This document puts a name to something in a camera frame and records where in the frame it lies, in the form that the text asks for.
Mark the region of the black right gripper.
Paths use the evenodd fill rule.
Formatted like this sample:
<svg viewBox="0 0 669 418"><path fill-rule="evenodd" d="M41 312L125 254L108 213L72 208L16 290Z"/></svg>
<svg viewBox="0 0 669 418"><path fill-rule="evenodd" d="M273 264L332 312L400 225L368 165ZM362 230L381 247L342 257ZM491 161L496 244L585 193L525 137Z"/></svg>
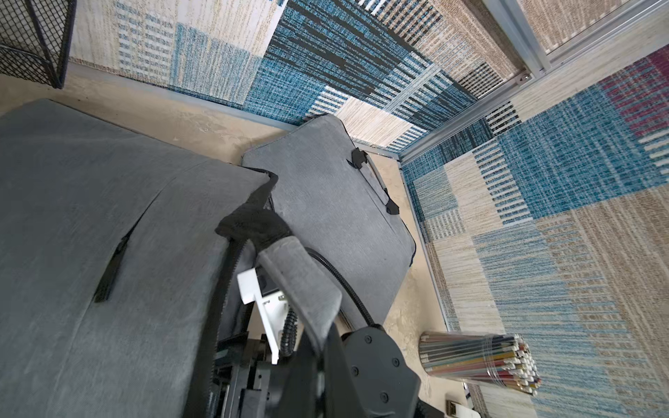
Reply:
<svg viewBox="0 0 669 418"><path fill-rule="evenodd" d="M289 358L271 362L266 337L247 334L219 341L210 417L319 417L323 415L320 373L324 348L307 337Z"/></svg>

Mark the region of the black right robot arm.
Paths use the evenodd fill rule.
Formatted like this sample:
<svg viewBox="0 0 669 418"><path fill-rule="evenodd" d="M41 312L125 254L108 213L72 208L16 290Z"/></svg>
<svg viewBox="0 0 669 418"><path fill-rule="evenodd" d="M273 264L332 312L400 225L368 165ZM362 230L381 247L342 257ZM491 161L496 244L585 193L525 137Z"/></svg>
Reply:
<svg viewBox="0 0 669 418"><path fill-rule="evenodd" d="M333 328L321 357L297 336L291 307L260 339L246 333L220 341L208 417L440 417L420 400L421 380L400 348L374 321L361 298L324 256L309 256L336 281L362 314L365 327Z"/></svg>

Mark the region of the grey zippered laptop sleeve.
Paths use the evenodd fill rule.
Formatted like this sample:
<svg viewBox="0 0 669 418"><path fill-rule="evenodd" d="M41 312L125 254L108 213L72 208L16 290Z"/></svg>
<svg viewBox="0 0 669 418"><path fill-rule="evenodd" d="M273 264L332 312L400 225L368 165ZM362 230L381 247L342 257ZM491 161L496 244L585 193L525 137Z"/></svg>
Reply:
<svg viewBox="0 0 669 418"><path fill-rule="evenodd" d="M274 416L336 416L341 293L268 209L277 180L50 100L3 115L2 416L205 416L248 245L305 320Z"/></svg>

